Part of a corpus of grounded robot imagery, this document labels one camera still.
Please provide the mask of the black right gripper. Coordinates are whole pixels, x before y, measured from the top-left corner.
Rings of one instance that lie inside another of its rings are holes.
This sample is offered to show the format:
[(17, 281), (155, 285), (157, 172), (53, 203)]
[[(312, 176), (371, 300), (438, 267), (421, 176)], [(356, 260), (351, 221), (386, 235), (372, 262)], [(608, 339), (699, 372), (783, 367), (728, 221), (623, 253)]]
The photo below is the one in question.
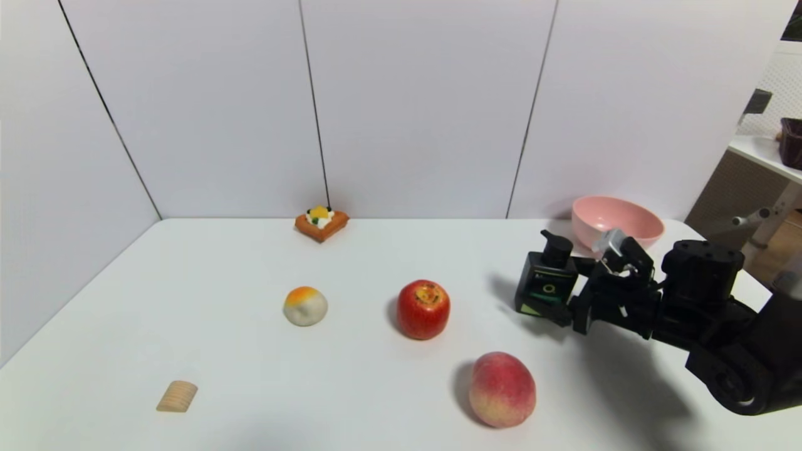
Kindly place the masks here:
[(654, 332), (662, 293), (654, 282), (654, 261), (615, 264), (614, 269), (627, 269), (629, 274), (612, 271), (607, 261), (592, 257), (572, 256), (579, 275), (588, 280), (572, 298), (533, 297), (532, 309), (558, 326), (571, 326), (587, 336), (596, 321), (610, 323), (632, 331), (645, 340)]

